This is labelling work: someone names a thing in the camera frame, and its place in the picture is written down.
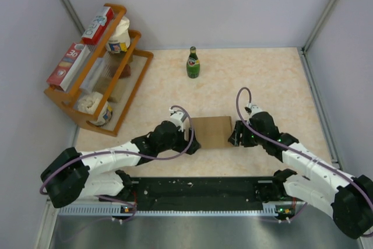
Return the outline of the brown cardboard box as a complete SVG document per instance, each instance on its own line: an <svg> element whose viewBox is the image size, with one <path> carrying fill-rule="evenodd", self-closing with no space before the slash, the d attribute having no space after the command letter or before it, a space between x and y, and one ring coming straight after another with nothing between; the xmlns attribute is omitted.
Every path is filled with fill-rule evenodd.
<svg viewBox="0 0 373 249"><path fill-rule="evenodd" d="M192 118L195 138L201 149L232 148L228 141L233 133L230 116Z"/></svg>

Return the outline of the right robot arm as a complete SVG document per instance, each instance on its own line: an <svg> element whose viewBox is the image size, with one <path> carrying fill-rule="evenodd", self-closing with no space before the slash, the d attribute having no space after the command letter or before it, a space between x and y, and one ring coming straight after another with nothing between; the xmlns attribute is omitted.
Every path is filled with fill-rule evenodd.
<svg viewBox="0 0 373 249"><path fill-rule="evenodd" d="M311 153L294 136L280 132L265 111L235 122L228 138L234 146L261 146L289 169L273 175L272 193L280 200L298 198L332 218L347 237L371 237L372 180L338 170Z"/></svg>

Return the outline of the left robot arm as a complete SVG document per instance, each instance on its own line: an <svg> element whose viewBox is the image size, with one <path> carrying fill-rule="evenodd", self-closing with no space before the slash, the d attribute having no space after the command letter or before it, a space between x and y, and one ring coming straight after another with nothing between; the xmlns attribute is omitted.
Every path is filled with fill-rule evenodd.
<svg viewBox="0 0 373 249"><path fill-rule="evenodd" d="M168 150L175 151L176 157L194 154L201 145L193 128L188 133L185 139L183 127L163 121L148 134L116 147L95 152L66 148L41 173L40 193L47 195L55 208L84 197L126 200L132 193L131 179L121 168L159 160L159 154Z"/></svg>

